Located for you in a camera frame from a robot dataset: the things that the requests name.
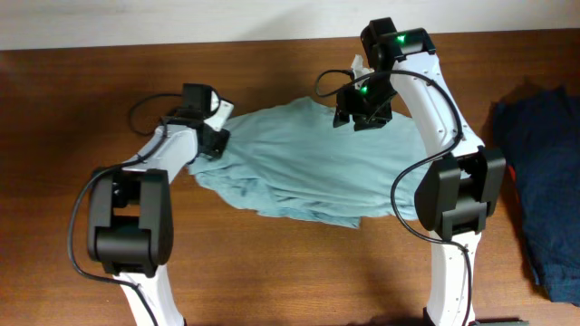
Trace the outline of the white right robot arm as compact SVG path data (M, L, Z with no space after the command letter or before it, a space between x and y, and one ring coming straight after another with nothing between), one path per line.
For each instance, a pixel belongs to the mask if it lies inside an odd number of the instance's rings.
M370 21L360 39L366 57L353 61L350 81L333 91L333 125L382 128L392 120L392 99L402 98L426 150L424 159L393 182L397 187L415 169L427 169L414 193L426 232L404 225L431 245L431 288L423 319L428 325L475 325L475 256L496 208L506 160L485 146L461 114L425 29L400 31L386 17Z

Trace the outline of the light teal t-shirt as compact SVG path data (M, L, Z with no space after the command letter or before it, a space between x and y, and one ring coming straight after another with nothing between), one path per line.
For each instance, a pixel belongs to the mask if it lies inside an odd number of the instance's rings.
M395 178L425 158L412 119L394 114L381 129L333 127L334 109L309 97L227 121L221 158L188 168L202 187L237 209L356 228L364 217L397 208L416 217L413 196L425 167Z

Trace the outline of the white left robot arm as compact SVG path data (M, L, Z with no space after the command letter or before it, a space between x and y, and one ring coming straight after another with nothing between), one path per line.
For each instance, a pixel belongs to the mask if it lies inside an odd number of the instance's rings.
M183 325L169 282L174 239L170 183L200 154L219 156L234 106L187 104L164 117L132 158L94 181L87 250L124 291L139 325Z

